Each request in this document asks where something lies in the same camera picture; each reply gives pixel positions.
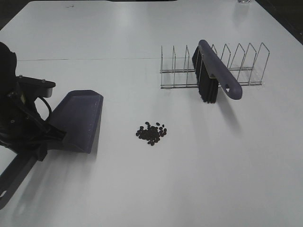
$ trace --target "white table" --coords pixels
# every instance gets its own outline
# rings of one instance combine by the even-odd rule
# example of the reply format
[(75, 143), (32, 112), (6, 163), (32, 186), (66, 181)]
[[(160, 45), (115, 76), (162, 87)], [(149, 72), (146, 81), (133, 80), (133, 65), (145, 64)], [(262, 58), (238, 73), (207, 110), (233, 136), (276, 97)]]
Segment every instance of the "white table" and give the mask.
[[(265, 85), (214, 105), (160, 90), (160, 46), (192, 53), (199, 39), (264, 42)], [(53, 108), (70, 90), (104, 96), (98, 153), (50, 151), (0, 226), (302, 226), (303, 47), (256, 2), (31, 2), (0, 41), (17, 75), (57, 83)], [(134, 136), (145, 121), (168, 128), (154, 147)], [(1, 148), (1, 171), (12, 158)]]

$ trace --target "metal dish rack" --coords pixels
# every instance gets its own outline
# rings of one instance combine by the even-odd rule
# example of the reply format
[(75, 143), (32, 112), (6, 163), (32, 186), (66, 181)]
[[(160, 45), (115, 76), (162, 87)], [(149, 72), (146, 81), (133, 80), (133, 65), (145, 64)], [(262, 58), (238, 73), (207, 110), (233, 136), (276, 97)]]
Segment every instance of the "metal dish rack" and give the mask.
[[(212, 49), (218, 55), (214, 45), (212, 45)], [(238, 44), (231, 60), (232, 52), (229, 46), (225, 44), (219, 58), (241, 86), (257, 86), (263, 84), (269, 55), (270, 51), (264, 43), (260, 44), (258, 51), (251, 43), (248, 44), (246, 50), (241, 44)], [(163, 47), (161, 46), (161, 88), (198, 87), (191, 58), (187, 45), (185, 57), (177, 57), (175, 46), (173, 46), (172, 57), (169, 58), (163, 57)]]

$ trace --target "black cable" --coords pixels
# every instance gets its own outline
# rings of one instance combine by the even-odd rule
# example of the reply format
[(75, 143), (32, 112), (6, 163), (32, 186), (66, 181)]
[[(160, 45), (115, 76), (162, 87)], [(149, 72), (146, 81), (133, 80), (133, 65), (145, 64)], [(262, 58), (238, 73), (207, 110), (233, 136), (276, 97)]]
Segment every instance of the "black cable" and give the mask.
[(47, 119), (45, 120), (46, 122), (50, 119), (51, 115), (52, 115), (52, 109), (50, 107), (50, 105), (48, 104), (48, 102), (43, 98), (43, 97), (38, 97), (42, 100), (42, 102), (44, 102), (44, 104), (46, 105), (47, 109), (48, 109), (48, 117)]

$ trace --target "black bristles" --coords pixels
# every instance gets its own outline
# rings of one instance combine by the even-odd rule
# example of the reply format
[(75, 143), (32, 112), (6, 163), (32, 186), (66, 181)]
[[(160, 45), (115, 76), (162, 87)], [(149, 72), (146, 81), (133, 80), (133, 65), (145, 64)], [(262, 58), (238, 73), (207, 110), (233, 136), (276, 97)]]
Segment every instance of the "black bristles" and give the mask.
[(217, 79), (209, 78), (205, 64), (202, 61), (202, 55), (199, 47), (196, 48), (192, 60), (199, 86), (199, 93), (203, 101), (207, 103), (215, 103), (218, 94), (219, 82)]

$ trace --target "brush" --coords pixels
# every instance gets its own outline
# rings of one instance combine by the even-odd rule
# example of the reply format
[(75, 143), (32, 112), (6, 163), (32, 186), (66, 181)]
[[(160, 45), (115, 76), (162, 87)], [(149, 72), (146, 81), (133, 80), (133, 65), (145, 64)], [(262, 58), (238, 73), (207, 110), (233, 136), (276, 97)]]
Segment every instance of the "brush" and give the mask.
[(231, 99), (242, 98), (242, 87), (212, 50), (206, 40), (200, 40), (192, 58), (199, 93), (204, 102), (215, 103), (219, 84)]

